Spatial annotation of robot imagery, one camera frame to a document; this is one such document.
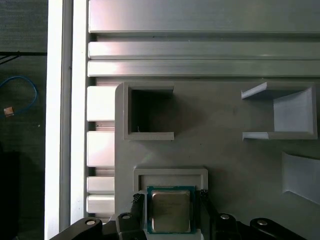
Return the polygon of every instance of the gray surface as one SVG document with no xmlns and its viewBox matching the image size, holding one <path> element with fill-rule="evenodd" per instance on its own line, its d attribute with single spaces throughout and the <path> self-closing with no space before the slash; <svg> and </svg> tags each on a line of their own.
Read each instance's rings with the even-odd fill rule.
<svg viewBox="0 0 320 240">
<path fill-rule="evenodd" d="M 249 102 L 273 102 L 273 131 L 258 129 L 256 132 L 243 132 L 244 139 L 318 138 L 316 90 L 312 82 L 265 82 L 241 91 L 241 98 Z"/>
<path fill-rule="evenodd" d="M 87 178 L 86 187 L 89 194 L 114 194 L 115 177 L 89 176 Z"/>
<path fill-rule="evenodd" d="M 89 43 L 91 60 L 134 59 L 256 59 L 319 60 L 319 42 L 235 41 L 232 38 L 98 38 Z"/>
<path fill-rule="evenodd" d="M 170 142 L 123 140 L 124 98 L 122 88 L 118 87 L 116 213 L 128 208 L 133 194 L 134 166 L 205 166 L 209 173 L 209 195 L 218 211 L 230 213 L 245 224 L 257 217 L 270 218 L 308 240 L 318 240 L 320 206 L 295 194 L 283 194 L 282 151 L 295 150 L 300 155 L 319 157 L 319 141 L 242 141 L 243 131 L 272 128 L 272 121 L 271 125 L 264 121 L 273 119 L 264 102 L 240 100 L 240 89 L 256 85 L 241 81 L 175 82 L 175 100 L 162 106 L 167 112 L 163 123 L 174 127 L 176 133 L 175 140 Z M 149 235 L 148 239 L 164 238 Z"/>
<path fill-rule="evenodd" d="M 314 89 L 273 100 L 275 132 L 308 132 L 317 138 L 317 112 Z"/>
<path fill-rule="evenodd" d="M 290 191 L 320 205 L 320 160 L 282 153 L 283 192 Z"/>
<path fill-rule="evenodd" d="M 91 60 L 89 77 L 320 76 L 319 60 Z"/>
<path fill-rule="evenodd" d="M 48 0 L 1 0 L 0 23 L 0 52 L 47 52 Z"/>
<path fill-rule="evenodd" d="M 318 0 L 91 0 L 89 31 L 314 33 L 319 8 Z"/>
<path fill-rule="evenodd" d="M 152 168 L 137 165 L 133 170 L 133 192 L 147 191 L 148 186 L 195 186 L 208 189 L 208 171 L 201 167 Z"/>
</svg>

